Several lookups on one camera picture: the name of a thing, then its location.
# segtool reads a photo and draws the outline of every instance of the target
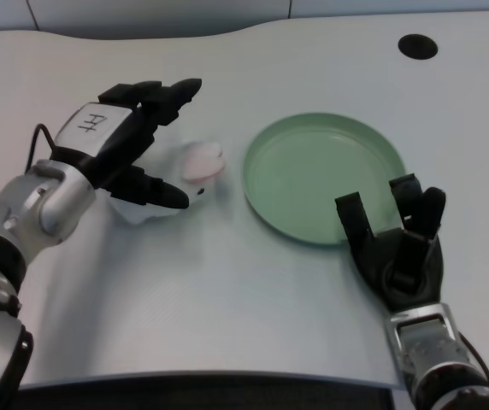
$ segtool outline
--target gray wall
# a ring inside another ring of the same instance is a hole
[[[265,21],[489,9],[489,0],[0,0],[0,30],[85,38],[187,37]]]

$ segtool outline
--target black circular hole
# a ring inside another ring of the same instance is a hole
[[[428,60],[436,56],[439,47],[427,36],[408,34],[398,41],[398,49],[409,58]]]

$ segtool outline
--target green plate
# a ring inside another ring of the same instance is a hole
[[[244,191],[273,228],[318,244],[346,239],[334,199],[359,191],[374,231],[397,220],[389,180],[404,175],[376,130],[336,114],[300,114],[265,128],[244,158]]]

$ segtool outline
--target robotic arm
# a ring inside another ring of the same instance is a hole
[[[358,192],[336,199],[351,253],[391,316],[386,331],[416,410],[489,410],[489,370],[440,303],[445,193],[414,174],[390,183],[403,229],[375,236]]]
[[[201,88],[200,79],[116,85],[77,111],[50,140],[49,160],[27,166],[0,192],[0,408],[16,392],[32,354],[17,319],[18,291],[41,250],[66,240],[102,188],[137,204],[187,208],[187,195],[132,164]]]

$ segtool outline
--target white table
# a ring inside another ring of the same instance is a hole
[[[400,54],[398,40],[414,32],[438,43],[435,58]],[[247,143],[312,111],[376,128],[423,186],[446,190],[443,297],[489,364],[489,13],[284,20],[135,41],[0,32],[0,189],[22,172],[36,123],[56,132],[116,83],[189,77],[203,89],[159,138],[219,140],[224,179],[203,206],[139,228],[98,195],[23,284],[21,319],[36,340],[25,384],[230,371],[398,386],[383,312],[348,252],[289,241],[245,203]],[[155,145],[144,162],[153,156]]]

